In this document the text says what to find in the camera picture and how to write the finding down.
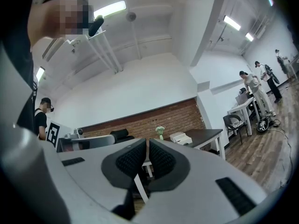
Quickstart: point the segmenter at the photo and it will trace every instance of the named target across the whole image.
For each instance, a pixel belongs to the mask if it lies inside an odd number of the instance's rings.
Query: chair leg
[[[241,144],[243,144],[243,142],[242,142],[241,130],[239,130],[239,134],[240,134]]]
[[[249,136],[249,135],[248,135],[248,131],[247,131],[247,125],[245,125],[245,128],[246,128],[246,134],[247,134],[247,136]]]

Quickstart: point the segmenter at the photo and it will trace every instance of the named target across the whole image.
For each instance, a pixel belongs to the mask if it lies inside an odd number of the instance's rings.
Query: black slot
[[[83,161],[85,161],[85,159],[79,157],[79,158],[64,160],[64,161],[62,161],[62,164],[64,166],[69,166],[69,165],[73,165],[73,164],[76,164],[76,163],[79,163],[79,162],[83,162]]]
[[[255,208],[256,205],[230,178],[218,179],[216,183],[240,216]]]

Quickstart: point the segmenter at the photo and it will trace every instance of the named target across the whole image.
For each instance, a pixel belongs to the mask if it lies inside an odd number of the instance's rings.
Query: white pants
[[[262,89],[260,86],[257,90],[257,92],[253,93],[254,98],[256,98],[256,102],[258,106],[260,107],[262,116],[266,116],[266,110],[268,113],[274,112],[273,106],[271,104],[271,101],[269,100],[269,97],[267,96],[267,93]]]

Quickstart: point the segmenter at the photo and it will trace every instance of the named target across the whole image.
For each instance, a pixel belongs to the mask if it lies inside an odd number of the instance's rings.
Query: black cap
[[[49,98],[42,98],[41,102],[45,102],[51,105],[51,100]]]

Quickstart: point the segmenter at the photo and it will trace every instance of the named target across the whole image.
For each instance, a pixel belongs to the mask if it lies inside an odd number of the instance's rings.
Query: white device on table
[[[185,133],[177,132],[170,135],[170,140],[181,145],[192,143],[192,139]]]

